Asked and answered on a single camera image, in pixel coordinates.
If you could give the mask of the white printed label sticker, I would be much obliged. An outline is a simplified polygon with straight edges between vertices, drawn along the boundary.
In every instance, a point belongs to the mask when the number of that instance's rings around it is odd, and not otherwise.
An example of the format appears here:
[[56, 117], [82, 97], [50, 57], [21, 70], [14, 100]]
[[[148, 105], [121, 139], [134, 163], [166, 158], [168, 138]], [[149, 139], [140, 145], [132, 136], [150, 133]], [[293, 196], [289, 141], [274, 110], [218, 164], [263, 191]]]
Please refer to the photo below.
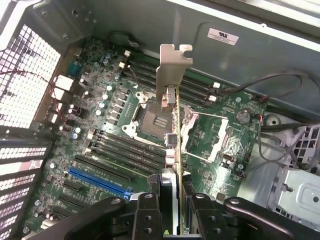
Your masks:
[[210, 28], [207, 33], [207, 37], [231, 46], [235, 46], [239, 40], [239, 37], [221, 30]]

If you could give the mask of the metal socket cover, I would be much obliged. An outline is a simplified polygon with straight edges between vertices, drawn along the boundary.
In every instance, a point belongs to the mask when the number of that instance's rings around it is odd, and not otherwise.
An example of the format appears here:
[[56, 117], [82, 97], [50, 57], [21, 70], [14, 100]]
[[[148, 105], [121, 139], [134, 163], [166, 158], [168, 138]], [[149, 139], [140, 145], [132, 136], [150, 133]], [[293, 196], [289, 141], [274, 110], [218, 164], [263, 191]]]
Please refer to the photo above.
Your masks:
[[[184, 111], [184, 118], [182, 120], [182, 127], [180, 134], [182, 136], [181, 151], [187, 151], [186, 146], [189, 140], [189, 131], [193, 128], [196, 119], [200, 117], [199, 114], [192, 114], [193, 110], [190, 106], [187, 106]], [[229, 119], [221, 119], [221, 125], [218, 131], [218, 142], [212, 145], [211, 153], [208, 157], [208, 160], [214, 162], [218, 152], [222, 149], [227, 135], [226, 129], [229, 123]]]

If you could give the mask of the grey metal PC case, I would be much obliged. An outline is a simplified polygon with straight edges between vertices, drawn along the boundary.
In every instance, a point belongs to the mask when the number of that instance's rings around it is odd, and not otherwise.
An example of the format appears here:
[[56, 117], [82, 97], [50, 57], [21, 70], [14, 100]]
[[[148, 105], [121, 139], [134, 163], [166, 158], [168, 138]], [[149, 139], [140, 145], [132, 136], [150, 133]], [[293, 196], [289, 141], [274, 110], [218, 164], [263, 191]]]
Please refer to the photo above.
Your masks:
[[[259, 122], [245, 178], [235, 196], [304, 227], [304, 240], [320, 231], [267, 206], [265, 167], [272, 135], [320, 125], [320, 0], [0, 0], [0, 240], [22, 240], [28, 209], [57, 140], [56, 129], [85, 87], [66, 74], [87, 42], [98, 39], [160, 63], [160, 46], [191, 45], [186, 70], [259, 97], [267, 107]], [[210, 28], [239, 39], [229, 45], [208, 38]], [[183, 213], [183, 234], [163, 229], [160, 240], [199, 240]]]

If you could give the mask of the round coin cell battery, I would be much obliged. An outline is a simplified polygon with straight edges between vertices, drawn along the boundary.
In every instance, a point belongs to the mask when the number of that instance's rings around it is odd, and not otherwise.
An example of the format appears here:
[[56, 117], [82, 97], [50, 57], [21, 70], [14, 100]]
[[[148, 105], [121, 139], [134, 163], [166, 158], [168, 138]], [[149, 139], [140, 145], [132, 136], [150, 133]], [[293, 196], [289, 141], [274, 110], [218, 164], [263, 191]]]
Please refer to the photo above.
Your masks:
[[235, 113], [235, 121], [241, 125], [252, 123], [252, 113], [248, 109], [241, 109]]

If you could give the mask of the CPU socket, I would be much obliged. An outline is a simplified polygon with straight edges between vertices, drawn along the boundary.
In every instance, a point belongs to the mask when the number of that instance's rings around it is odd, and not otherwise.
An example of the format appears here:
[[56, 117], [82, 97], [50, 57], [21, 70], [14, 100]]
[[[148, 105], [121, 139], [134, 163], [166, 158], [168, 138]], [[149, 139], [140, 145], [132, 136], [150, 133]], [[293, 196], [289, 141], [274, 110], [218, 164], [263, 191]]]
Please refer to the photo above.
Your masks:
[[172, 132], [172, 114], [163, 112], [152, 92], [138, 91], [138, 100], [131, 121], [123, 125], [122, 131], [130, 138], [139, 141], [161, 143], [165, 134]]

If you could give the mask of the short black expansion slot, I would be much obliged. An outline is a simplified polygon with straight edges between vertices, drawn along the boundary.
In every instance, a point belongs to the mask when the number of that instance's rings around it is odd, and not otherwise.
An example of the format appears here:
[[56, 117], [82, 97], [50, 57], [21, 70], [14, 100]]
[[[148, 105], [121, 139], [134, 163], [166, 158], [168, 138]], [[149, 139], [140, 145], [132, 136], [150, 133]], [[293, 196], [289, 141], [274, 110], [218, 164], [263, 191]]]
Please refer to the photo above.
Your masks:
[[76, 192], [79, 192], [83, 186], [77, 182], [65, 180], [63, 182], [63, 187], [70, 189], [70, 190], [73, 190], [73, 191], [76, 191]]

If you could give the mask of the thin metal locking lever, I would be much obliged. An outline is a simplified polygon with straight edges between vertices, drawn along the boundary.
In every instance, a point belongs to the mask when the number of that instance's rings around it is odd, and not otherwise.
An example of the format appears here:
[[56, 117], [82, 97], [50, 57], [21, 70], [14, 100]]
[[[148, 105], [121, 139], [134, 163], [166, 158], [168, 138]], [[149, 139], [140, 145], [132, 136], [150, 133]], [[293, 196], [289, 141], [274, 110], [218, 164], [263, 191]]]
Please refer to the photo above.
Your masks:
[[205, 113], [205, 112], [191, 111], [190, 113], [209, 116], [209, 117], [215, 117], [215, 118], [220, 118], [220, 119], [226, 119], [226, 120], [228, 119], [228, 117], [225, 117], [225, 116], [222, 116], [222, 115], [216, 115], [216, 114]]
[[197, 155], [195, 155], [195, 154], [193, 154], [193, 153], [190, 153], [190, 152], [187, 152], [187, 151], [185, 151], [185, 150], [182, 150], [181, 152], [182, 152], [183, 154], [185, 154], [185, 155], [189, 155], [189, 156], [191, 156], [191, 157], [197, 158], [197, 159], [202, 160], [202, 161], [204, 161], [204, 162], [212, 163], [212, 161], [210, 161], [210, 160], [208, 160], [208, 159], [206, 159], [206, 158], [197, 156]]

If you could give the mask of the medium black expansion slot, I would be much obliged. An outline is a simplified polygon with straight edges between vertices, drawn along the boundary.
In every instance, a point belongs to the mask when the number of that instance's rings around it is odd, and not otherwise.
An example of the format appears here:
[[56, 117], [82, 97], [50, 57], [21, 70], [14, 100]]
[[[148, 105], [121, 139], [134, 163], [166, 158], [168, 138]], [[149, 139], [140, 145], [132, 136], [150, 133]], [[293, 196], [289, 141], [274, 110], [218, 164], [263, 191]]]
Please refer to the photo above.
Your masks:
[[60, 219], [65, 219], [73, 215], [71, 211], [61, 208], [60, 206], [52, 206], [51, 211]]
[[74, 197], [71, 197], [69, 195], [66, 195], [64, 193], [61, 193], [59, 196], [58, 196], [58, 200], [61, 201], [61, 202], [64, 202], [64, 203], [67, 203], [69, 205], [72, 205], [76, 208], [79, 208], [79, 209], [86, 209], [88, 208], [90, 205], [83, 202], [83, 201], [80, 201]]

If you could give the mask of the long blue expansion slot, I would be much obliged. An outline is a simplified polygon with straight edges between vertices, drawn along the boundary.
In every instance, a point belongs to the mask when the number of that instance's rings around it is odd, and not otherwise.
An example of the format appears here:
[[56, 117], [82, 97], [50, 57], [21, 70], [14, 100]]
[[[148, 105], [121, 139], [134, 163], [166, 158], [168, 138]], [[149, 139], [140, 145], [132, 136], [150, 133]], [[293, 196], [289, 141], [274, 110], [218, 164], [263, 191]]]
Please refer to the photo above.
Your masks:
[[119, 197], [129, 199], [133, 195], [133, 192], [130, 188], [125, 189], [125, 188], [118, 186], [118, 185], [115, 185], [107, 180], [104, 180], [104, 179], [99, 178], [97, 176], [88, 174], [84, 171], [78, 170], [77, 168], [70, 167], [67, 172], [69, 175], [71, 175], [75, 178], [78, 178], [88, 184], [95, 186], [95, 187], [107, 190], [110, 193], [116, 194]]

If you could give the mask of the black RAM slot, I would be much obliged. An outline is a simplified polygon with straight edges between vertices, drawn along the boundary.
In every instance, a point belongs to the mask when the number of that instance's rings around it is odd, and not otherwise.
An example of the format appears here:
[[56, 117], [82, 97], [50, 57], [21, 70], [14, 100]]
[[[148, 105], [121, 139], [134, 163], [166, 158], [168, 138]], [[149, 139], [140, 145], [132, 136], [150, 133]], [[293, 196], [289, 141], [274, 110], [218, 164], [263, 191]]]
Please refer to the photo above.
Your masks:
[[91, 150], [91, 154], [96, 157], [101, 157], [105, 160], [111, 160], [112, 162], [117, 162], [120, 164], [125, 164], [132, 168], [136, 168], [145, 173], [155, 173], [158, 172], [162, 165], [154, 163], [148, 160], [144, 160], [141, 157], [134, 157], [127, 153], [116, 153], [112, 150], [105, 150], [100, 148], [94, 148]]
[[142, 165], [149, 166], [150, 168], [160, 168], [165, 165], [164, 160], [161, 160], [159, 157], [146, 156], [144, 153], [140, 153], [135, 150], [126, 150], [115, 145], [98, 142], [93, 145], [93, 149], [103, 153], [114, 154], [126, 160], [135, 161]]
[[[156, 88], [156, 67], [148, 64], [141, 63], [137, 61], [129, 62], [130, 68], [135, 73], [135, 78], [138, 83], [144, 84], [151, 88]], [[207, 94], [209, 92], [210, 86], [206, 83], [201, 83], [200, 81], [184, 76], [181, 82], [181, 87], [186, 89], [193, 89], [196, 92]]]
[[[156, 68], [159, 65], [159, 61], [155, 58], [130, 57], [127, 63], [133, 67], [136, 74], [148, 74], [155, 79]], [[209, 89], [213, 86], [214, 80], [187, 70], [183, 76], [181, 84], [186, 83]]]
[[143, 143], [143, 142], [136, 141], [134, 139], [131, 139], [131, 138], [128, 138], [125, 136], [117, 136], [117, 135], [114, 135], [111, 133], [107, 133], [105, 131], [98, 131], [96, 133], [96, 136], [98, 139], [101, 139], [101, 140], [105, 139], [105, 140], [108, 140], [109, 142], [114, 141], [115, 143], [118, 143], [118, 144], [128, 145], [128, 146], [135, 147], [135, 148], [141, 149], [141, 150], [145, 149], [145, 150], [147, 150], [149, 152], [153, 152], [153, 153], [160, 153], [160, 152], [164, 153], [166, 151], [161, 146], [155, 146], [152, 144]]
[[164, 152], [160, 152], [160, 153], [158, 153], [158, 152], [150, 152], [150, 151], [147, 151], [145, 149], [139, 149], [139, 148], [135, 148], [135, 147], [123, 144], [123, 143], [116, 143], [114, 141], [108, 141], [108, 140], [105, 140], [105, 139], [98, 139], [97, 138], [95, 142], [96, 143], [108, 144], [108, 145], [114, 145], [116, 147], [120, 147], [120, 148], [123, 148], [125, 150], [134, 150], [134, 151], [137, 151], [139, 153], [145, 154], [147, 157], [158, 157], [161, 160], [164, 160], [164, 158], [165, 158], [165, 153]]
[[[128, 80], [132, 80], [138, 83], [139, 85], [150, 88], [152, 90], [156, 90], [156, 80], [153, 78], [144, 77], [140, 75], [134, 78], [133, 74], [128, 72], [123, 73], [122, 76]], [[204, 108], [208, 108], [209, 106], [211, 106], [211, 102], [208, 100], [206, 95], [200, 92], [197, 92], [196, 90], [193, 90], [189, 87], [185, 87], [182, 85], [179, 88], [179, 95], [180, 95], [180, 99], [185, 102], [188, 102], [200, 107], [204, 107]]]
[[[135, 68], [133, 70], [135, 77], [130, 70], [124, 70], [122, 75], [124, 77], [136, 80], [139, 84], [149, 87], [151, 89], [156, 89], [156, 72], [149, 71], [145, 69]], [[193, 96], [198, 99], [206, 99], [209, 96], [210, 87], [205, 83], [201, 83], [194, 78], [183, 77], [180, 84], [180, 92], [187, 94], [188, 96]]]

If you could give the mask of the long black expansion slot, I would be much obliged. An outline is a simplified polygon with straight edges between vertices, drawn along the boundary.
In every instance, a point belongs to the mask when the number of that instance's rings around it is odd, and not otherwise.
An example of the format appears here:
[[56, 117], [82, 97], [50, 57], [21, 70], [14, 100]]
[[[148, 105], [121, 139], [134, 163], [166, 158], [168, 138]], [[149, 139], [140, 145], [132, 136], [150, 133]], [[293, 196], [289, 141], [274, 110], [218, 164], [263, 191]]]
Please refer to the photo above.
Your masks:
[[119, 170], [113, 169], [109, 166], [106, 166], [104, 164], [102, 164], [101, 162], [95, 161], [93, 159], [81, 156], [81, 155], [76, 155], [74, 157], [74, 161], [77, 163], [81, 163], [87, 166], [90, 166], [96, 170], [99, 170], [105, 174], [120, 178], [126, 182], [131, 182], [133, 177], [128, 175], [128, 174], [124, 174], [122, 172], [120, 172]]

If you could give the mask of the blue VGA port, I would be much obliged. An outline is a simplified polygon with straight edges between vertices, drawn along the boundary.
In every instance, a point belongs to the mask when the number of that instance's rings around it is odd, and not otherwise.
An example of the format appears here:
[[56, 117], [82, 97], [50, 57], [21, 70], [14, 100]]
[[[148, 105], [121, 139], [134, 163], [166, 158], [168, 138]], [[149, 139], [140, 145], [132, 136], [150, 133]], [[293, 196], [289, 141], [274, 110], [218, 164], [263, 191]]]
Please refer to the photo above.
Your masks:
[[66, 74], [68, 76], [77, 76], [80, 72], [81, 72], [81, 69], [82, 69], [82, 64], [79, 63], [78, 61], [76, 60], [73, 60], [67, 67], [67, 70], [66, 70]]

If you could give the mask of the green motherboard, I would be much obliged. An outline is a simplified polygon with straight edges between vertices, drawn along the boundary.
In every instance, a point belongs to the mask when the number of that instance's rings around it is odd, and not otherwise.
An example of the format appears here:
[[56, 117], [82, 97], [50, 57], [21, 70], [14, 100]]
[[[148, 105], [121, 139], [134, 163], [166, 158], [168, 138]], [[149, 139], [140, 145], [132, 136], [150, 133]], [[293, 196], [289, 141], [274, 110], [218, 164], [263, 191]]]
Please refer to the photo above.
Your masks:
[[[85, 92], [82, 97], [76, 97], [69, 106], [61, 106], [61, 110], [65, 112], [64, 121], [55, 130], [57, 139], [43, 167], [42, 176], [25, 216], [21, 240], [28, 240], [28, 238], [64, 219], [58, 218], [52, 213], [52, 206], [66, 209], [73, 215], [84, 210], [58, 200], [60, 194], [66, 194], [89, 204], [89, 206], [108, 197], [123, 198], [71, 176], [68, 174], [69, 168], [76, 168], [124, 189], [130, 188], [133, 195], [152, 191], [152, 185], [149, 182], [151, 175], [159, 175], [160, 184], [161, 170], [165, 168], [166, 151], [164, 152], [164, 166], [154, 173], [145, 173], [137, 168], [103, 159], [91, 153], [94, 144], [96, 144], [98, 131], [133, 139], [122, 131], [122, 126], [129, 124], [133, 117], [138, 104], [135, 93], [151, 92], [156, 95], [156, 90], [122, 76], [124, 70], [130, 70], [133, 77], [136, 77], [128, 64], [130, 57], [152, 58], [143, 53], [126, 51], [117, 46], [106, 49], [103, 43], [96, 38], [88, 40], [77, 59], [82, 66], [80, 81]], [[190, 181], [195, 192], [212, 195], [221, 203], [226, 198], [237, 195], [242, 180], [246, 176], [246, 168], [259, 131], [260, 120], [267, 108], [267, 102], [244, 89], [229, 93], [228, 85], [211, 77], [196, 74], [214, 80], [207, 97], [211, 106], [205, 108], [183, 101], [179, 95], [180, 130], [187, 107], [191, 107], [196, 112], [227, 117], [228, 125], [223, 146], [214, 162], [208, 163], [181, 153], [183, 181]], [[239, 124], [235, 120], [236, 112], [243, 109], [252, 113], [250, 124]], [[188, 132], [187, 152], [208, 159], [213, 144], [218, 142], [221, 123], [221, 118], [200, 115], [195, 120], [193, 128]], [[166, 149], [164, 139], [160, 143], [133, 140]], [[133, 178], [131, 182], [127, 182], [86, 164], [78, 163], [74, 161], [76, 155], [98, 161]], [[65, 180], [81, 184], [82, 189], [76, 192], [63, 187]]]

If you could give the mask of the grey metal disk bay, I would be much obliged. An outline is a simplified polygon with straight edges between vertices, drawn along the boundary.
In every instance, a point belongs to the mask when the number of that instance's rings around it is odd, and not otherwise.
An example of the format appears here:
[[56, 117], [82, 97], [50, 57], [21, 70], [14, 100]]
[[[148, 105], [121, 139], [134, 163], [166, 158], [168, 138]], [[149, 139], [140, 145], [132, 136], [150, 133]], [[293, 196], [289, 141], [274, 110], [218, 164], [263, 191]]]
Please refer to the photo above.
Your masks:
[[272, 157], [265, 167], [271, 210], [320, 231], [320, 124], [272, 134]]

